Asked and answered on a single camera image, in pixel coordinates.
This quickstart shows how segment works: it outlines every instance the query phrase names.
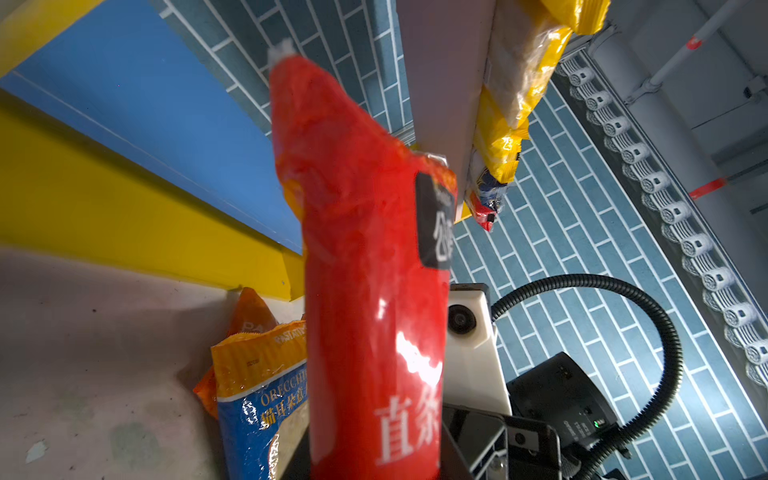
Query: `brick-pattern tile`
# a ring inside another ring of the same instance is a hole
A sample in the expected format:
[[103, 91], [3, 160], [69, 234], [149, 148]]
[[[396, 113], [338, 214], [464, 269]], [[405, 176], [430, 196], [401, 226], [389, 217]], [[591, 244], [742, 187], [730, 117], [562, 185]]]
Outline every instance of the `brick-pattern tile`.
[[333, 75], [388, 131], [413, 122], [395, 0], [150, 3], [267, 137], [272, 121], [266, 51], [284, 38]]
[[[664, 419], [631, 446], [633, 458], [612, 455], [604, 470], [677, 480], [766, 471], [765, 426], [669, 260], [552, 84], [531, 117], [530, 134], [493, 232], [473, 219], [456, 226], [453, 276], [488, 283], [493, 299], [563, 272], [602, 273], [640, 286], [675, 323], [686, 374]], [[624, 420], [659, 382], [658, 333], [637, 306], [615, 293], [546, 293], [516, 306], [497, 325], [508, 381], [565, 351]]]

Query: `camera lens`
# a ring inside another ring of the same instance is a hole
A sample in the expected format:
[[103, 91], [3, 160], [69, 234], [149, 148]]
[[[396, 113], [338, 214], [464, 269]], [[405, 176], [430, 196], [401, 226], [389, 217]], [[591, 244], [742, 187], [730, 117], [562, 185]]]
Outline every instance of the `camera lens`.
[[448, 328], [453, 333], [464, 335], [470, 333], [477, 326], [475, 314], [463, 305], [451, 305], [448, 307]]

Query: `food package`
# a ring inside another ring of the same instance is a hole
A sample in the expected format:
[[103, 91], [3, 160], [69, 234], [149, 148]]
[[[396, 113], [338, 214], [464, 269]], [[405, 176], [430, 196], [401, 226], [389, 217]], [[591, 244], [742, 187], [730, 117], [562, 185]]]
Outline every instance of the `food package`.
[[490, 232], [504, 207], [504, 194], [509, 184], [503, 184], [491, 175], [477, 150], [472, 150], [469, 177], [474, 181], [467, 186], [465, 201], [475, 221], [483, 230]]
[[304, 58], [270, 85], [306, 259], [312, 478], [436, 478], [455, 175]]
[[[276, 326], [277, 321], [275, 317], [264, 300], [256, 293], [256, 290], [249, 287], [243, 288], [243, 291], [240, 292], [240, 298], [237, 300], [230, 329], [227, 330], [227, 336], [242, 332], [263, 333]], [[208, 369], [193, 391], [203, 403], [203, 408], [205, 408], [206, 412], [210, 413], [215, 419], [218, 419], [216, 376], [214, 375], [213, 367]]]
[[309, 425], [306, 324], [235, 333], [210, 349], [230, 480], [277, 480]]
[[602, 28], [610, 0], [498, 0], [474, 145], [500, 183], [515, 178], [528, 116], [541, 100], [573, 31]]

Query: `yellow snack bag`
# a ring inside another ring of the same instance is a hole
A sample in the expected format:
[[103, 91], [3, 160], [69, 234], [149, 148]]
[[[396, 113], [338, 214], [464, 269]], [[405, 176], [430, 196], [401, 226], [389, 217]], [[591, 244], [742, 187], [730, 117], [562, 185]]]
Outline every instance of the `yellow snack bag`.
[[305, 322], [236, 333], [210, 352], [230, 478], [280, 478], [309, 425]]
[[[514, 180], [528, 116], [544, 96], [573, 32], [602, 25], [609, 0], [498, 0], [474, 144], [496, 180]], [[588, 11], [580, 8], [588, 6]], [[574, 22], [574, 25], [563, 22]]]

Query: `red package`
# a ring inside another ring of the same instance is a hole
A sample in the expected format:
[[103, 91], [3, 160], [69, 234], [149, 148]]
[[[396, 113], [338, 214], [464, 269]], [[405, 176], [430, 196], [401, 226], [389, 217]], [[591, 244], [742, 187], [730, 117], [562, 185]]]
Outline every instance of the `red package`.
[[270, 85], [305, 244], [312, 477], [436, 478], [455, 176], [304, 58]]

